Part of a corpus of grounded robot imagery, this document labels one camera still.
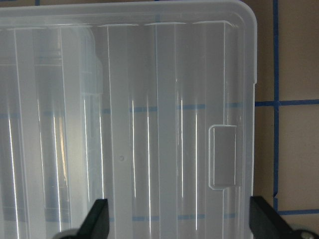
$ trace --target plastic container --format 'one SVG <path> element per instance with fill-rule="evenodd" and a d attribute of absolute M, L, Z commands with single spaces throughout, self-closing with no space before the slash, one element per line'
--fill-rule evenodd
<path fill-rule="evenodd" d="M 0 9 L 0 238 L 247 239 L 256 20 L 240 1 Z"/>

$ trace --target black object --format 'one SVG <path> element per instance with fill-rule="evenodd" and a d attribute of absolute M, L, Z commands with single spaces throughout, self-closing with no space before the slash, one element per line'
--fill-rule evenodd
<path fill-rule="evenodd" d="M 107 199 L 94 202 L 89 214 L 75 236 L 61 239 L 106 239 L 110 231 L 109 206 Z"/>
<path fill-rule="evenodd" d="M 250 198 L 249 227 L 255 239 L 319 239 L 306 230 L 294 231 L 263 197 Z"/>

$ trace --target metal screw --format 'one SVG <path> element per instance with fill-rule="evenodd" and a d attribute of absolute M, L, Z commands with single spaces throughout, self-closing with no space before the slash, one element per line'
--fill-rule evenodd
<path fill-rule="evenodd" d="M 303 239 L 315 239 L 314 235 L 312 235 L 311 233 L 309 232 L 302 232 L 301 233 L 301 237 Z"/>

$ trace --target clear plastic bin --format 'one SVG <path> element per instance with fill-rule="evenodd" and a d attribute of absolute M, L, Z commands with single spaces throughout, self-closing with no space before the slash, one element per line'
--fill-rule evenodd
<path fill-rule="evenodd" d="M 240 1 L 0 9 L 0 238 L 108 198 L 110 239 L 247 239 L 256 20 Z"/>

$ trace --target storage box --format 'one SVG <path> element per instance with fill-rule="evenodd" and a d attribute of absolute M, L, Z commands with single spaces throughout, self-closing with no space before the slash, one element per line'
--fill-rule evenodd
<path fill-rule="evenodd" d="M 0 10 L 0 238 L 247 239 L 256 21 L 240 1 Z"/>

